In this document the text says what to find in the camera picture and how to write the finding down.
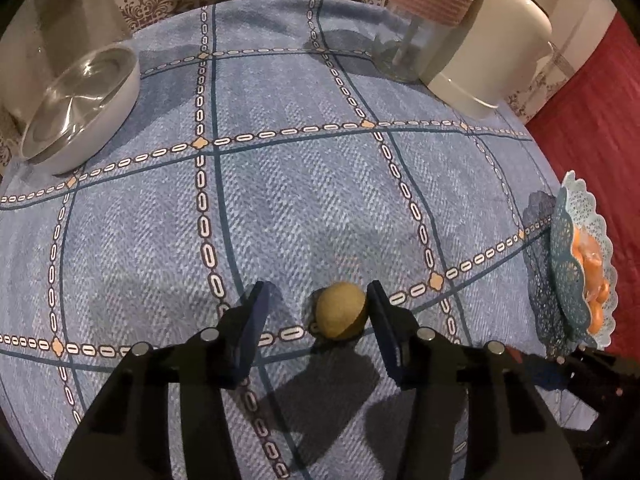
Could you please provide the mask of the red bed cover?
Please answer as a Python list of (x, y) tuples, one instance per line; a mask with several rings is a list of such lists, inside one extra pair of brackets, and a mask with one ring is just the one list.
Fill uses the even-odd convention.
[(608, 351), (639, 357), (639, 43), (615, 15), (577, 74), (528, 122), (560, 178), (573, 170), (596, 196), (618, 273)]

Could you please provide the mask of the small greenish fruit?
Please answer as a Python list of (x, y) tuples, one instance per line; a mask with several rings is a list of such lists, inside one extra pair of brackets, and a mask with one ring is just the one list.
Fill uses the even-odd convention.
[(366, 325), (366, 295), (356, 284), (334, 283), (320, 292), (314, 318), (323, 337), (346, 340), (359, 335)]

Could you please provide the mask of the steel bowl white rim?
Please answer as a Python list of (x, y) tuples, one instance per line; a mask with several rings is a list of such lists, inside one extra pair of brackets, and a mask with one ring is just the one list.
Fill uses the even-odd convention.
[(83, 56), (50, 84), (28, 123), (21, 158), (46, 174), (66, 174), (94, 156), (136, 105), (137, 52), (111, 44)]

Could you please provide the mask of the white thermos jug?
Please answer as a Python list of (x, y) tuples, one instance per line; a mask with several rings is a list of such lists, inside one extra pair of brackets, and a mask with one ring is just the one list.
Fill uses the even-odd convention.
[(550, 14), (558, 0), (474, 0), (460, 25), (425, 64), (434, 96), (482, 119), (533, 81), (552, 53)]

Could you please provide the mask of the plastic bag of orange pieces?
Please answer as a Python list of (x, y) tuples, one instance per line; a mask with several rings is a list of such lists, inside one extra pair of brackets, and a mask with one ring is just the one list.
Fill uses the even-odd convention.
[(599, 291), (603, 282), (603, 260), (598, 241), (585, 229), (574, 229), (572, 254), (582, 265), (587, 295)]

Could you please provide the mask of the glass kettle with lid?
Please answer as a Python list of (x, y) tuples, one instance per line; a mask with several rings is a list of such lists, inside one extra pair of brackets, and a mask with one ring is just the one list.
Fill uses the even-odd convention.
[(17, 132), (64, 70), (130, 38), (115, 0), (24, 0), (1, 35), (1, 108)]

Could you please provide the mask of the pink lidded glass jar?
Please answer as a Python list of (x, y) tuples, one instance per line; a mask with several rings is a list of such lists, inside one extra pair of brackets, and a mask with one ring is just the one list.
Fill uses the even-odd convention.
[(393, 80), (418, 80), (473, 1), (385, 0), (372, 46), (375, 66)]

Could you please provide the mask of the light blue lattice basket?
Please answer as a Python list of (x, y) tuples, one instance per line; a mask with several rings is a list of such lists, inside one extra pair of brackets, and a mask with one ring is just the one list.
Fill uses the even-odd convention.
[(618, 305), (613, 243), (597, 200), (573, 170), (563, 178), (551, 217), (556, 296), (574, 338), (603, 350), (611, 344)]

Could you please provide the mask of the large orange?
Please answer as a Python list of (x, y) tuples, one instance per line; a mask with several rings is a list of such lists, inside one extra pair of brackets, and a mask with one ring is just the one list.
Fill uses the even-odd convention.
[(604, 309), (603, 305), (610, 296), (610, 282), (604, 280), (598, 291), (596, 298), (589, 303), (589, 309), (591, 314), (591, 323), (588, 327), (588, 333), (595, 335), (603, 326), (604, 323)]

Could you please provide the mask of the blue patterned tablecloth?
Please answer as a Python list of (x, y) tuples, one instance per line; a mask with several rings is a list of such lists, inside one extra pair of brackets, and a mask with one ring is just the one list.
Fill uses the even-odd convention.
[(137, 32), (140, 96), (85, 166), (1, 181), (1, 407), (50, 476), (135, 342), (180, 344), (276, 286), (224, 395), (247, 479), (393, 478), (412, 399), (371, 332), (322, 350), (314, 297), (379, 281), (456, 344), (569, 352), (550, 278), (558, 179), (506, 107), (457, 113), (370, 59), (348, 0), (235, 0)]

